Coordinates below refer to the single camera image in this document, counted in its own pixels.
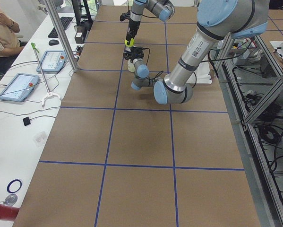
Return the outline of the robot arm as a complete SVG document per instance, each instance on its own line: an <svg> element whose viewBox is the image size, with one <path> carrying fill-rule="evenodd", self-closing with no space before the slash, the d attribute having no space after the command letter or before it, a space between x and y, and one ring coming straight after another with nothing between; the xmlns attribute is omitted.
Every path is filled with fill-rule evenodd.
<svg viewBox="0 0 283 227"><path fill-rule="evenodd" d="M231 33L233 38L254 37L266 31L269 1L267 0L203 0L197 11L197 29L186 51L179 58L173 71L163 79L148 77L149 70L143 62L141 47L134 45L143 11L147 9L161 21L174 15L174 5L169 0L135 0L128 15L126 50L123 57L135 68L131 86L153 87L159 104L181 104L192 97L192 86L187 83L201 61L215 43Z"/></svg>
<svg viewBox="0 0 283 227"><path fill-rule="evenodd" d="M134 39L137 35L144 9L147 9L163 22L171 18L175 13L175 7L169 0L134 0L130 10L128 32L125 39L127 47L134 45Z"/></svg>

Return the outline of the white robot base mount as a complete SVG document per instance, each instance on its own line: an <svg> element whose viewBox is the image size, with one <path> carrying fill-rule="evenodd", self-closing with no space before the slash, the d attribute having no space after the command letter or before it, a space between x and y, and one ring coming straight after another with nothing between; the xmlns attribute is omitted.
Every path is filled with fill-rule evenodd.
<svg viewBox="0 0 283 227"><path fill-rule="evenodd" d="M212 84L209 66L199 66L189 78L191 84Z"/></svg>

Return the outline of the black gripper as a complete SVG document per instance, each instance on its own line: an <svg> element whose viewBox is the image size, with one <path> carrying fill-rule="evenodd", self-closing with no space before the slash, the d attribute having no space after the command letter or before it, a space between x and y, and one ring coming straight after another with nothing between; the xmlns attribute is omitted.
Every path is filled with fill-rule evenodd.
<svg viewBox="0 0 283 227"><path fill-rule="evenodd" d="M136 32L138 31L140 26L140 21L129 21L129 31L126 34L126 40L130 40L131 38L135 38Z"/></svg>
<svg viewBox="0 0 283 227"><path fill-rule="evenodd" d="M139 59L143 58L144 54L143 53L132 53L132 52L124 52L123 53L123 58L126 60L131 60L133 61L134 59Z"/></svg>

